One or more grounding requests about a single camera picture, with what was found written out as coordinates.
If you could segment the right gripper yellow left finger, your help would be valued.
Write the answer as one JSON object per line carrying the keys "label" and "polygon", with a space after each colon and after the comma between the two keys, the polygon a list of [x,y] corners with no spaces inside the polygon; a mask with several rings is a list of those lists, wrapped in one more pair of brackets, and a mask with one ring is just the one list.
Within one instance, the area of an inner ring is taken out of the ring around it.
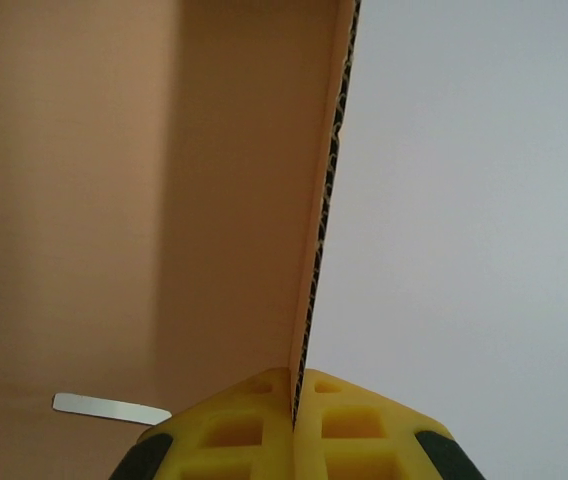
{"label": "right gripper yellow left finger", "polygon": [[251,376],[146,429],[108,480],[294,480],[290,372]]}

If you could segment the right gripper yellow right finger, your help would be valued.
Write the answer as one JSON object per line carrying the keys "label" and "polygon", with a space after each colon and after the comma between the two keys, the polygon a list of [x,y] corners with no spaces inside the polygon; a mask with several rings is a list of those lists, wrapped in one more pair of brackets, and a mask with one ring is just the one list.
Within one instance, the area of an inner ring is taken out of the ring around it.
{"label": "right gripper yellow right finger", "polygon": [[294,480],[484,480],[440,422],[318,370],[305,374]]}

